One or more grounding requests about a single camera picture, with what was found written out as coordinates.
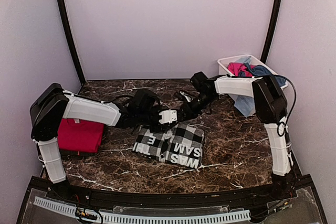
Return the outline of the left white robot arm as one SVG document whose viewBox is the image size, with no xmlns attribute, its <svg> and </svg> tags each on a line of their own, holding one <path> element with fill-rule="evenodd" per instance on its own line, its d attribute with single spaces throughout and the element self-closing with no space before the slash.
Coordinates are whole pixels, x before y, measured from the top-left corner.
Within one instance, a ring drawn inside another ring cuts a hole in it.
<svg viewBox="0 0 336 224">
<path fill-rule="evenodd" d="M 148 89 L 138 89 L 127 101 L 98 101 L 64 90 L 52 83 L 30 107 L 31 139 L 37 143 L 41 161 L 53 191 L 63 201 L 74 197 L 69 186 L 58 146 L 58 130 L 63 119 L 79 119 L 101 123 L 119 129 L 148 126 L 164 130 L 178 122 L 178 111 L 164 107 L 157 95 Z"/>
</svg>

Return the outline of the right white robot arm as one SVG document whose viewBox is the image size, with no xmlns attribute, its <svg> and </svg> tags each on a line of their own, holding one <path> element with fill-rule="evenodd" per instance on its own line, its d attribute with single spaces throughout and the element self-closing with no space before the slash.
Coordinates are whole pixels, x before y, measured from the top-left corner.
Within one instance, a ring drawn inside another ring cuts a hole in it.
<svg viewBox="0 0 336 224">
<path fill-rule="evenodd" d="M 256 116 L 264 124 L 268 135 L 272 173 L 284 177 L 293 166 L 288 132 L 288 119 L 292 111 L 287 109 L 288 102 L 278 78 L 277 74 L 253 78 L 226 74 L 208 78 L 203 72 L 198 72 L 191 78 L 191 84 L 198 91 L 198 96 L 181 105 L 177 111 L 177 120 L 183 122 L 198 117 L 203 109 L 222 94 L 253 98 Z"/>
</svg>

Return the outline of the black white plaid shirt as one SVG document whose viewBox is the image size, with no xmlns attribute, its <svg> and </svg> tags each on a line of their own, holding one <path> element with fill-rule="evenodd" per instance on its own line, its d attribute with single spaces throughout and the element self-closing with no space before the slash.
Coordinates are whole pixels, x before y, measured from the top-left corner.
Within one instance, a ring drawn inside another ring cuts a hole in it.
<svg viewBox="0 0 336 224">
<path fill-rule="evenodd" d="M 203 144 L 203 130 L 180 123 L 160 133 L 142 127 L 132 151 L 161 163 L 197 169 L 203 158 Z"/>
</svg>

